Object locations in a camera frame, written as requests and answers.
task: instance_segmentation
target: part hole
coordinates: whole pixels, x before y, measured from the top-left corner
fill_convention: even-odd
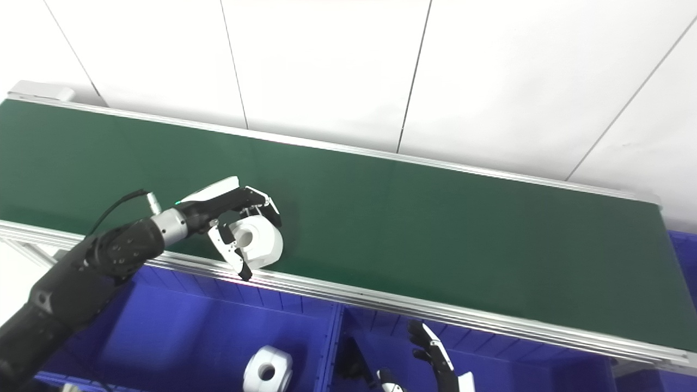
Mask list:
[[[251,232],[243,232],[240,238],[237,240],[237,247],[244,248],[245,246],[252,243],[254,236]]]
[[[273,365],[264,365],[259,368],[259,378],[263,381],[268,381],[276,374],[276,369]]]

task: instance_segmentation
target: white wall panel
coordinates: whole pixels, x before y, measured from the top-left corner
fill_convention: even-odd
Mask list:
[[[46,271],[0,242],[0,325],[26,303],[29,290]]]
[[[694,0],[433,0],[400,152],[564,179]]]
[[[669,228],[697,233],[697,27],[570,180],[654,193]]]
[[[0,100],[20,80],[69,86],[104,105],[41,0],[0,1]]]
[[[250,129],[394,151],[428,0],[224,0]]]
[[[218,0],[48,0],[107,104],[245,127]]]

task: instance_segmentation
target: blue bin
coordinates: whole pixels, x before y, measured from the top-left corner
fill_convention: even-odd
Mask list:
[[[409,391],[436,391],[427,363],[412,357],[409,318],[347,306],[339,345],[353,338],[375,371],[389,368]],[[477,392],[615,392],[610,360],[529,340],[428,322],[443,342],[458,374],[472,372]],[[363,379],[334,375],[332,392],[368,392]]]
[[[617,379],[618,392],[694,392],[697,377],[658,370],[642,370]]]
[[[685,276],[692,303],[697,308],[697,234],[668,232]]]
[[[38,379],[103,391],[241,391],[264,345],[293,357],[289,392],[325,391],[341,306],[144,267]]]

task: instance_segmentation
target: robotic hand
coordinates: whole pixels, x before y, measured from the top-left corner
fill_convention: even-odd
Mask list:
[[[416,359],[426,361],[433,368],[438,383],[438,392],[475,392],[474,381],[471,372],[460,377],[455,375],[450,357],[447,355],[441,340],[424,323],[409,320],[407,325],[409,340],[420,347],[414,349],[412,354]],[[397,380],[389,369],[380,369],[377,372],[378,379],[385,392],[407,392],[398,385]]]
[[[0,326],[0,391],[18,389],[75,332],[87,327],[148,259],[193,234],[217,227],[226,211],[260,215],[280,227],[269,196],[240,188],[236,177],[213,184],[150,218],[89,235],[31,288],[29,300]],[[249,280],[243,262],[237,270]]]

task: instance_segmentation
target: black cable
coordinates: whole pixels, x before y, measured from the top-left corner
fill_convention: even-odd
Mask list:
[[[106,211],[104,211],[104,213],[102,214],[102,216],[99,217],[99,219],[97,219],[97,222],[94,223],[94,226],[92,226],[92,228],[90,229],[90,231],[87,233],[87,236],[90,236],[90,235],[94,234],[94,231],[97,230],[97,227],[99,227],[99,225],[102,224],[102,222],[104,221],[104,219],[105,219],[110,213],[112,213],[112,211],[113,211],[116,207],[122,205],[124,202],[127,202],[128,200],[135,199],[135,198],[138,197],[138,196],[145,196],[145,195],[147,195],[148,193],[150,193],[150,192],[147,191],[147,190],[139,189],[139,190],[136,190],[136,191],[134,191],[134,192],[131,192],[131,193],[129,193],[128,195],[126,195],[126,196],[120,198],[119,200],[117,200],[115,203],[112,204],[111,207],[109,207]]]

